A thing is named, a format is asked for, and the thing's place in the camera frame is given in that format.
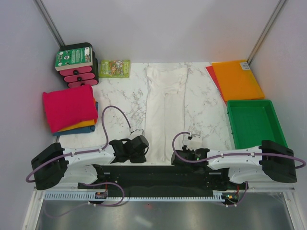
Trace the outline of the white t shirt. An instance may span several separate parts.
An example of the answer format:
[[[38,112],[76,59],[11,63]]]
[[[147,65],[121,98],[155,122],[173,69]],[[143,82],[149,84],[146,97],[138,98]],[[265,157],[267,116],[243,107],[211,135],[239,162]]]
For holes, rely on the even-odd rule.
[[[162,70],[149,67],[145,137],[149,141],[146,159],[149,163],[165,163],[173,154],[172,140],[184,130],[185,88],[188,68]]]

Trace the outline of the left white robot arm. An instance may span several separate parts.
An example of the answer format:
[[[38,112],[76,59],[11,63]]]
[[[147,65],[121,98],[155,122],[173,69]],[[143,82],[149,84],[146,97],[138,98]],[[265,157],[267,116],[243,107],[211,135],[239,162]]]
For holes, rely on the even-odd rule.
[[[144,163],[148,149],[149,142],[144,135],[81,149],[63,148],[60,143],[53,143],[31,160],[32,172],[26,181],[35,183],[37,190],[78,183],[101,188],[105,176],[96,166],[125,161]]]

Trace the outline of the blue folded t shirt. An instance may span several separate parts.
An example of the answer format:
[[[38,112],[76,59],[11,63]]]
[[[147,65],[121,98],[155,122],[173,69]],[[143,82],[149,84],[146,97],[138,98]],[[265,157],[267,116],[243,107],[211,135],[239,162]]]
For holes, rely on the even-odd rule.
[[[95,98],[92,96],[82,98],[80,102],[76,102],[68,97],[63,99],[62,102],[53,104],[45,95],[44,107],[50,132],[54,136],[93,132],[95,125],[64,132],[59,132],[59,130],[75,125],[81,121],[98,119],[95,101]]]

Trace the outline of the yellow folded t shirt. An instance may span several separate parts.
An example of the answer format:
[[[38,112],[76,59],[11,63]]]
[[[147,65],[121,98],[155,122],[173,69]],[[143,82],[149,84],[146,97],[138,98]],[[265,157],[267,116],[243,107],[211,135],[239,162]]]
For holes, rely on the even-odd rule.
[[[73,130],[73,129],[77,129],[77,128],[82,128],[82,127],[93,126],[93,125],[96,124],[96,122],[97,122],[97,119],[81,121],[81,122],[79,122],[79,123],[77,123],[75,125],[63,128],[63,129],[59,130],[59,132],[69,131],[69,130]]]

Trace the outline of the green plastic tray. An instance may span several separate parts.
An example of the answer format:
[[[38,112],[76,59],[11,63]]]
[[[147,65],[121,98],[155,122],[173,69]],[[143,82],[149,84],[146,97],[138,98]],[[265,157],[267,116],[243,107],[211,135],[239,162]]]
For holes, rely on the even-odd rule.
[[[259,146],[263,140],[287,147],[271,100],[229,100],[227,114],[236,149]]]

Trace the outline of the pink folded t shirt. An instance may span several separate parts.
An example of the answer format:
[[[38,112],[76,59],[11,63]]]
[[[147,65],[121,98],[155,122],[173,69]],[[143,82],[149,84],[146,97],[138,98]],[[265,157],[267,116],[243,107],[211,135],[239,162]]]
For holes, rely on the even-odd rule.
[[[44,92],[42,98],[51,133],[98,118],[91,85]]]

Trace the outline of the lime green picture book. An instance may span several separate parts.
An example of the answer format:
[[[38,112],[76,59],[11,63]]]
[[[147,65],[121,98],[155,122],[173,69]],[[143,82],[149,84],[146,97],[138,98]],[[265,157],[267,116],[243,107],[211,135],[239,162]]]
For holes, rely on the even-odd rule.
[[[130,60],[102,60],[100,63],[100,78],[129,78]]]

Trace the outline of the red plastic board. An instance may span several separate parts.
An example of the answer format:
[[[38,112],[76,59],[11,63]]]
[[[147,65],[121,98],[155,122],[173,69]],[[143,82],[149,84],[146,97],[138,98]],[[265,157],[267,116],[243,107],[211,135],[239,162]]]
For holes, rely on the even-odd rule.
[[[218,92],[219,92],[219,94],[220,94],[220,96],[221,96],[223,102],[224,102],[225,104],[227,104],[227,101],[224,99],[224,96],[223,96],[223,94],[222,94],[222,92],[221,92],[221,88],[220,88],[220,85],[219,85],[219,83],[218,83],[218,79],[217,79],[217,77],[216,77],[216,75],[215,75],[215,72],[214,72],[213,67],[212,67],[212,66],[208,66],[208,67],[206,67],[206,70],[208,71],[208,73],[209,73],[211,79],[213,80],[213,82],[214,82],[214,84],[215,84],[215,86],[216,86],[216,88],[217,88],[217,90],[218,90]]]

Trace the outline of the black pink drawer unit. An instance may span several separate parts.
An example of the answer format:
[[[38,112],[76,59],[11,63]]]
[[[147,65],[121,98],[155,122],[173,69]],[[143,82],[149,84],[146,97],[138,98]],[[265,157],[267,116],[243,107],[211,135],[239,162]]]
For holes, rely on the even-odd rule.
[[[61,46],[59,51],[77,49],[83,47],[91,47],[93,50],[92,44],[88,42],[77,43],[72,45]],[[58,74],[62,77],[63,81],[67,84],[69,88],[76,88],[83,85],[97,85],[99,83],[98,79],[98,60],[95,56],[93,50],[93,65],[80,67],[75,69],[67,69],[62,71],[57,71]]]

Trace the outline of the orange plastic board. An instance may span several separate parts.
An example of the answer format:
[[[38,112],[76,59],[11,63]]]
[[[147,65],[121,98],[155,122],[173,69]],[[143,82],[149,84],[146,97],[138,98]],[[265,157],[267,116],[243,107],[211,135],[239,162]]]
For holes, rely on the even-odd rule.
[[[214,62],[212,67],[226,102],[265,97],[246,60]]]

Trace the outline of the green book on drawers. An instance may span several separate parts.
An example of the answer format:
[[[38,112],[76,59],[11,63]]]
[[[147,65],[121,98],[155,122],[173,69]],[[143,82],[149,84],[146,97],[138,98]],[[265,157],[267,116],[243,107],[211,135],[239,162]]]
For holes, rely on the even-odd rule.
[[[56,54],[55,69],[62,71],[93,65],[93,50],[89,47],[59,51]]]

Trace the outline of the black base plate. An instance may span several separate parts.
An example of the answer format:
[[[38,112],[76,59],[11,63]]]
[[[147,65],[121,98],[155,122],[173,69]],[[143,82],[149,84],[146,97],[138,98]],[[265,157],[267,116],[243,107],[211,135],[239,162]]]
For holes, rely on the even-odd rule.
[[[98,179],[79,189],[106,188],[112,195],[192,196],[212,195],[214,191],[244,190],[245,183],[229,181],[226,170],[190,166],[96,166]]]

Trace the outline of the aluminium rail frame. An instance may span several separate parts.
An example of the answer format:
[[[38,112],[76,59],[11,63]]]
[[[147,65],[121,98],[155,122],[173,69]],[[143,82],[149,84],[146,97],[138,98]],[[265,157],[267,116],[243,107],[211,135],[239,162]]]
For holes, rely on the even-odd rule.
[[[94,192],[34,191],[25,230],[304,230],[292,186],[251,184],[211,197],[121,197],[90,204]]]

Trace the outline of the left aluminium corner post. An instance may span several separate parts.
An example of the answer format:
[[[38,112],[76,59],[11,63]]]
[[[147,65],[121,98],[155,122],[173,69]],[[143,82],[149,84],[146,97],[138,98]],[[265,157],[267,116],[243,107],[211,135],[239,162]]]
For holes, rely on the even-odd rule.
[[[51,34],[53,35],[53,37],[55,38],[57,44],[59,46],[64,46],[64,40],[61,37],[52,17],[50,16],[47,7],[45,6],[45,4],[43,3],[42,0],[33,0],[34,4],[36,5],[39,13],[41,14],[42,18],[44,19],[46,25],[48,26]]]

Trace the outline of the aluminium corner post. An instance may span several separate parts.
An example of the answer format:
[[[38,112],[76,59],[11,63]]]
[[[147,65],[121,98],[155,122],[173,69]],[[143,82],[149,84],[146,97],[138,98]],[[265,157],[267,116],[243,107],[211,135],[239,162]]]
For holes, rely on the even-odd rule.
[[[273,28],[273,26],[276,23],[280,13],[282,12],[282,10],[284,9],[284,7],[286,6],[287,3],[288,3],[288,0],[279,0],[277,2],[272,14],[270,15],[267,23],[265,24],[260,36],[258,37],[258,39],[256,41],[251,53],[249,54],[249,56],[247,58],[247,63],[249,65],[251,65],[251,63],[253,62],[253,59],[255,58],[256,54],[260,50],[260,48],[261,48],[262,44],[264,43],[266,37],[268,36],[269,32]]]
[[[42,0],[33,0],[34,4],[36,5],[39,13],[41,14],[42,18],[44,19],[46,25],[48,26],[51,34],[53,35],[53,37],[55,38],[57,44],[59,46],[64,46],[64,40],[61,37],[52,17],[50,16],[47,7],[45,6],[45,4],[43,3]]]

